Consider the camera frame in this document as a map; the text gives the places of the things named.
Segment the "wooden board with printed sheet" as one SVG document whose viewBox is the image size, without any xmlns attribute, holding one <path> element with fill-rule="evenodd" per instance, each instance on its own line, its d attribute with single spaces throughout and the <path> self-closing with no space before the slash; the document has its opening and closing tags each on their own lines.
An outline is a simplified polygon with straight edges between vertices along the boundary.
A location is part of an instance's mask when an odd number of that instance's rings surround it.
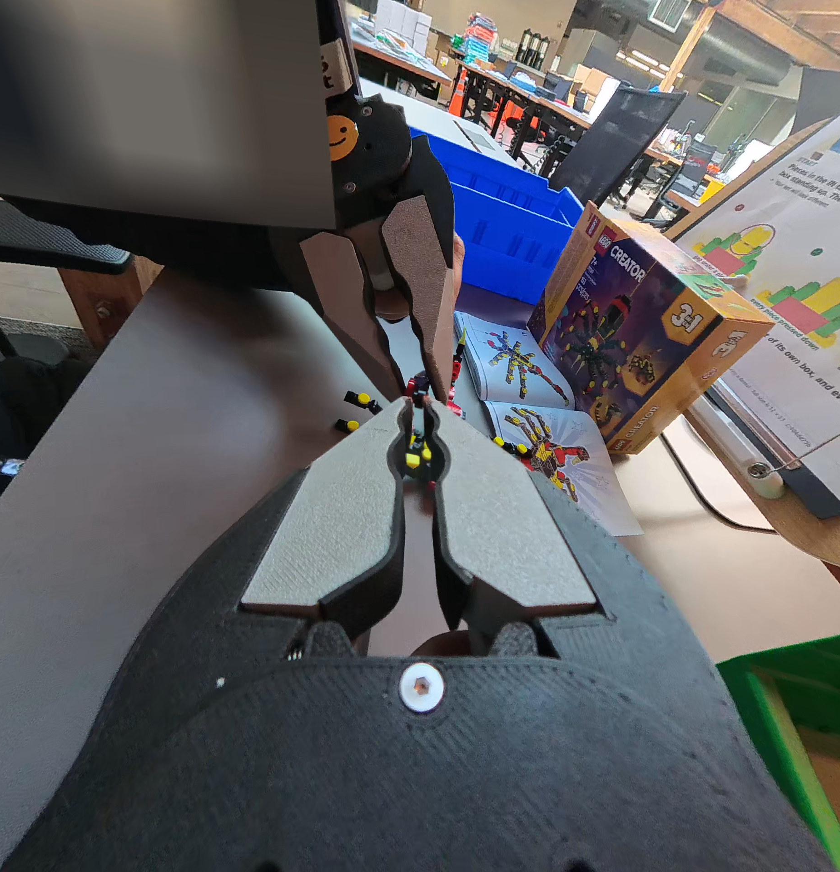
<svg viewBox="0 0 840 872">
<path fill-rule="evenodd" d="M 665 236 L 772 321 L 687 421 L 778 534 L 840 566 L 840 115 Z"/>
</svg>

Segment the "background work table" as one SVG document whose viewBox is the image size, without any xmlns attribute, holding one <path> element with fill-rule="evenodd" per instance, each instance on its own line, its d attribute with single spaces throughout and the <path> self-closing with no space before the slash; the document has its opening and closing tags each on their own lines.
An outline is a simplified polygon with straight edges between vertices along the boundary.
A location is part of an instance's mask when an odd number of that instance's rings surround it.
<svg viewBox="0 0 840 872">
<path fill-rule="evenodd" d="M 459 117 L 485 128 L 493 139 L 505 126 L 504 114 L 509 104 L 522 111 L 508 150 L 509 156 L 515 161 L 524 160 L 523 145 L 531 132 L 541 133 L 544 125 L 567 131 L 576 130 L 578 139 L 592 125 L 587 114 L 578 113 L 566 104 L 531 93 L 496 72 L 487 71 L 477 64 L 463 60 L 457 61 L 449 108 L 456 106 L 458 86 L 462 87 Z"/>
</svg>

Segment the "blue storage bin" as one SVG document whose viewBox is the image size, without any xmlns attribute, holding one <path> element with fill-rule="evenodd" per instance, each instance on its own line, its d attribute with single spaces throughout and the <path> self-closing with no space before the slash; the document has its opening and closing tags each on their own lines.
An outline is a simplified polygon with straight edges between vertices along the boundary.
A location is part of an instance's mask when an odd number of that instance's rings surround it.
<svg viewBox="0 0 840 872">
<path fill-rule="evenodd" d="M 455 228 L 465 249 L 462 278 L 469 285 L 529 304 L 541 297 L 584 205 L 564 188 L 499 159 L 469 136 L 428 134 L 432 153 L 450 181 Z"/>
</svg>

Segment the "open lego instruction booklet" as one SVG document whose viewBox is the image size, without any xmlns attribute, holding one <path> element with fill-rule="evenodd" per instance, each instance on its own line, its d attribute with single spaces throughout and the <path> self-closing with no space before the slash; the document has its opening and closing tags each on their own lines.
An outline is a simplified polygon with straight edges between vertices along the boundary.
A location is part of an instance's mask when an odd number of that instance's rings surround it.
<svg viewBox="0 0 840 872">
<path fill-rule="evenodd" d="M 503 448 L 543 474 L 609 534 L 642 535 L 599 427 L 578 409 L 572 388 L 545 360 L 532 334 L 460 311 L 454 333 L 465 342 L 462 362 Z"/>
</svg>

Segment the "green storage bin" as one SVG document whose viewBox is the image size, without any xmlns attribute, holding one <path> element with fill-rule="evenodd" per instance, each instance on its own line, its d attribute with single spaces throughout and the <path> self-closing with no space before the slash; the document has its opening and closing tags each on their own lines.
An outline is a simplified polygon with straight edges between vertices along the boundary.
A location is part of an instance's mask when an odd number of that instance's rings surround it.
<svg viewBox="0 0 840 872">
<path fill-rule="evenodd" d="M 840 870 L 840 635 L 717 668 L 767 769 Z"/>
</svg>

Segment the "dark office chair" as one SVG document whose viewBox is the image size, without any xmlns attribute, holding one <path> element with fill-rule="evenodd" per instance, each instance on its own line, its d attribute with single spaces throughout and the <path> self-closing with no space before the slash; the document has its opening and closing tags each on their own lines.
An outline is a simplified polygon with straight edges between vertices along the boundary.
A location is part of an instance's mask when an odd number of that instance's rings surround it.
<svg viewBox="0 0 840 872">
<path fill-rule="evenodd" d="M 120 276 L 134 256 L 109 245 L 87 245 L 71 231 L 34 220 L 0 200 L 0 263 Z"/>
</svg>

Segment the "stack of folded cloths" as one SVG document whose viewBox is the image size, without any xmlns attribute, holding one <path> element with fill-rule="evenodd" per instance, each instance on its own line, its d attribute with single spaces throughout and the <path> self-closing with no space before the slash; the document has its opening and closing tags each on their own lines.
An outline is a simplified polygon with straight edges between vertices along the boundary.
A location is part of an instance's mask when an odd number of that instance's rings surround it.
<svg viewBox="0 0 840 872">
<path fill-rule="evenodd" d="M 498 30 L 492 18 L 481 12 L 469 17 L 462 35 L 462 54 L 468 63 L 487 63 L 497 46 Z"/>
</svg>

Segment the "lego set box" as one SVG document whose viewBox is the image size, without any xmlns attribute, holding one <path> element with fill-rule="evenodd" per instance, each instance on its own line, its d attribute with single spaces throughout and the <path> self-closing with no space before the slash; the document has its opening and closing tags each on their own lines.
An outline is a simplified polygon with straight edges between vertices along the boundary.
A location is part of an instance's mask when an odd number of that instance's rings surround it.
<svg viewBox="0 0 840 872">
<path fill-rule="evenodd" d="M 612 455 L 646 448 L 773 325 L 657 229 L 592 202 L 527 322 Z"/>
</svg>

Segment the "black monitor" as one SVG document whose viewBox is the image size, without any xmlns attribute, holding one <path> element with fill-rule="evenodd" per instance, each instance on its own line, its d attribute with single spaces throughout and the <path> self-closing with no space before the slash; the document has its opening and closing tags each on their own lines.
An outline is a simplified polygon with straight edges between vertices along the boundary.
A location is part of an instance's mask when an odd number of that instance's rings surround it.
<svg viewBox="0 0 840 872">
<path fill-rule="evenodd" d="M 552 172 L 550 189 L 567 188 L 582 205 L 591 202 L 601 207 L 686 96 L 619 83 L 596 120 Z"/>
</svg>

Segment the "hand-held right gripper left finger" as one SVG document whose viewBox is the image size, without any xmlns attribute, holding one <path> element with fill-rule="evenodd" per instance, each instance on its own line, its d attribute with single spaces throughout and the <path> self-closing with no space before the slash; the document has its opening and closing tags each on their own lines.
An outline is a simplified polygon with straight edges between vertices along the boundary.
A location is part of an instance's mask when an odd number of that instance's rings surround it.
<svg viewBox="0 0 840 872">
<path fill-rule="evenodd" d="M 339 624 L 351 639 L 403 589 L 404 477 L 413 407 L 400 398 L 304 471 L 240 605 Z"/>
</svg>

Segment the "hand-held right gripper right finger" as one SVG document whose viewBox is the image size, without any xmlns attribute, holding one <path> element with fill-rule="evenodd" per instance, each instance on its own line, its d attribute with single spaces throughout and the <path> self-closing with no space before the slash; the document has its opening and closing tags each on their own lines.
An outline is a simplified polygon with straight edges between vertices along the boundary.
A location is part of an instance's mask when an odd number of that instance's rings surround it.
<svg viewBox="0 0 840 872">
<path fill-rule="evenodd" d="M 424 424 L 447 628 L 465 624 L 490 643 L 507 624 L 597 613 L 598 597 L 533 474 L 436 399 L 425 401 Z"/>
</svg>

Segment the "wooden table leg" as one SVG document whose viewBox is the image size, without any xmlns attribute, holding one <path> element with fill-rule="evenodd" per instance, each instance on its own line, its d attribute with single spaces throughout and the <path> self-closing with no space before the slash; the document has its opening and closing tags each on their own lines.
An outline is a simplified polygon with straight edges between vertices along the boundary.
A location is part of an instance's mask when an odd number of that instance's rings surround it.
<svg viewBox="0 0 840 872">
<path fill-rule="evenodd" d="M 99 352 L 120 331 L 162 270 L 162 265 L 141 256 L 134 257 L 120 275 L 57 269 L 81 328 Z"/>
</svg>

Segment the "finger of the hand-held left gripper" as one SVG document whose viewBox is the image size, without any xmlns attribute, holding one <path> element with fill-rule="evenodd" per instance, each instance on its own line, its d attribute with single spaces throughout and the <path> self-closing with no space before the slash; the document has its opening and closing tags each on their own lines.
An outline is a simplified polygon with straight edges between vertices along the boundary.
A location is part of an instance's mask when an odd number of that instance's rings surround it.
<svg viewBox="0 0 840 872">
<path fill-rule="evenodd" d="M 370 285 L 353 241 L 322 232 L 299 246 L 332 333 L 383 398 L 402 396 L 403 379 L 374 314 Z"/>
<path fill-rule="evenodd" d="M 382 242 L 408 314 L 429 380 L 442 404 L 448 401 L 456 303 L 454 269 L 424 195 L 397 202 L 382 223 Z"/>
</svg>

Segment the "black yellow lego spider model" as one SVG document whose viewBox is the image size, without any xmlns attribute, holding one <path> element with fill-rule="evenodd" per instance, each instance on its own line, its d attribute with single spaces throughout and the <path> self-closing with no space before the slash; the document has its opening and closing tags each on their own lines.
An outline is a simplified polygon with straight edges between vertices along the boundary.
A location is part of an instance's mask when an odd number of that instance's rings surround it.
<svg viewBox="0 0 840 872">
<path fill-rule="evenodd" d="M 462 362 L 465 356 L 466 342 L 466 330 L 462 329 L 452 359 L 453 366 L 447 395 L 447 409 L 455 414 L 460 420 L 466 419 L 466 413 L 455 403 L 455 394 L 462 368 Z M 372 416 L 377 415 L 382 411 L 382 405 L 365 392 L 358 393 L 356 391 L 347 391 L 344 399 L 349 405 L 368 411 Z M 527 461 L 530 459 L 530 451 L 528 447 L 522 443 L 514 444 L 506 442 L 499 436 L 494 436 L 491 440 L 502 450 L 508 452 L 520 461 Z M 430 491 L 435 488 L 436 473 L 433 469 L 433 452 L 427 443 L 425 430 L 421 431 L 415 428 L 411 431 L 408 439 L 405 463 L 407 466 L 406 474 L 409 478 L 425 483 L 427 489 Z"/>
</svg>

